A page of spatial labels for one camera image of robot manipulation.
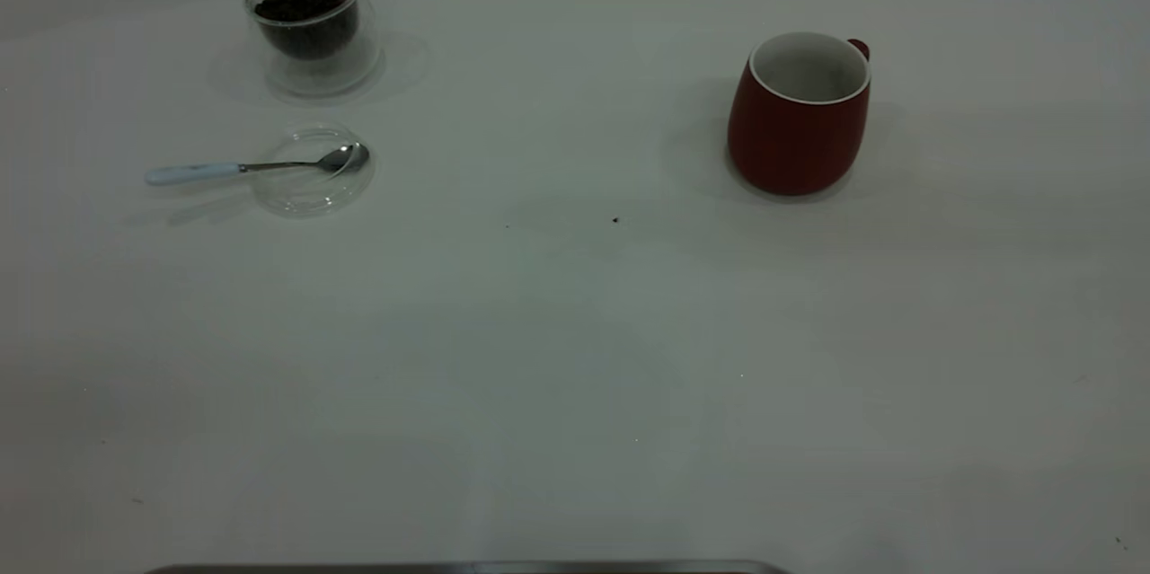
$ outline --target white spoon handle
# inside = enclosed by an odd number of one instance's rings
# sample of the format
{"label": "white spoon handle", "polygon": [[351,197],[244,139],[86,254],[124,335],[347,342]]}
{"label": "white spoon handle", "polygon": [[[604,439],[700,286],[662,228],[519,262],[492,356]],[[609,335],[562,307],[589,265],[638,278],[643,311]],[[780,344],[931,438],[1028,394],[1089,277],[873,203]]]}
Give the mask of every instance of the white spoon handle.
{"label": "white spoon handle", "polygon": [[144,174],[144,182],[148,185],[176,185],[178,183],[230,177],[235,174],[240,174],[241,171],[243,169],[239,163],[174,166],[174,168],[159,168],[150,171],[148,174]]}

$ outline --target glass bowl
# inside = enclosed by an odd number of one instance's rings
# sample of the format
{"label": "glass bowl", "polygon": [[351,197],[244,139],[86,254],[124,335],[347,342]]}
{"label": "glass bowl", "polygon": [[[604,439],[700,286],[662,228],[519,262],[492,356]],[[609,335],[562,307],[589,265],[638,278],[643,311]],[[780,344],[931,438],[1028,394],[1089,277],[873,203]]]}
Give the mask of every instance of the glass bowl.
{"label": "glass bowl", "polygon": [[244,0],[268,82],[300,95],[331,95],[354,86],[379,59],[370,0],[343,0],[323,14],[277,21],[258,13],[269,0]]}
{"label": "glass bowl", "polygon": [[315,161],[329,152],[354,145],[347,163],[335,173],[319,168],[286,168],[255,173],[255,200],[285,217],[323,215],[355,200],[371,182],[375,158],[360,137],[338,123],[308,122],[284,129],[278,145],[260,162]]}

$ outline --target glass jar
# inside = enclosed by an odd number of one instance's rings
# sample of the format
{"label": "glass jar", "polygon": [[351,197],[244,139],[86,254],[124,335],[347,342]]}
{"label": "glass jar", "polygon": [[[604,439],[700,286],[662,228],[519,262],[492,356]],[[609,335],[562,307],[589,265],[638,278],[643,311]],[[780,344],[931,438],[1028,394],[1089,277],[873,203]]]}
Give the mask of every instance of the glass jar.
{"label": "glass jar", "polygon": [[[316,6],[336,2],[316,14],[322,9]],[[244,0],[244,8],[268,82],[277,89],[331,95],[354,86],[378,62],[370,0]]]}

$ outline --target coffee bean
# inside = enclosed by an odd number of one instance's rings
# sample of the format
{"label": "coffee bean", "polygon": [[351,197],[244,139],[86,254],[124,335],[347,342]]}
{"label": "coffee bean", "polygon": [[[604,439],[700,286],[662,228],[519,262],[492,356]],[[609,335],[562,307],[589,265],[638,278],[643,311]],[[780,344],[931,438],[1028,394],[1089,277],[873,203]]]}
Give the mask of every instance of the coffee bean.
{"label": "coffee bean", "polygon": [[355,38],[359,14],[355,6],[345,6],[339,14],[306,25],[293,25],[328,14],[348,0],[263,0],[253,13],[284,25],[260,24],[263,36],[284,55],[297,60],[321,60],[342,51]]}

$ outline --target spoon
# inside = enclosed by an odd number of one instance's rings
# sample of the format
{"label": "spoon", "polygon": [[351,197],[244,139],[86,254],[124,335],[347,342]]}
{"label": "spoon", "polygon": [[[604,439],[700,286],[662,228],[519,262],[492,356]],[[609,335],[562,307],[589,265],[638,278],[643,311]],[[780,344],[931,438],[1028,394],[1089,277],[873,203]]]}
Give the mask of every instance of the spoon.
{"label": "spoon", "polygon": [[319,161],[284,161],[281,163],[212,163],[208,166],[172,166],[159,168],[144,174],[148,185],[176,185],[179,183],[217,179],[235,176],[235,174],[259,173],[260,170],[278,170],[281,168],[298,168],[312,166],[325,173],[344,170],[354,173],[367,163],[369,153],[358,143],[345,145],[323,155]]}

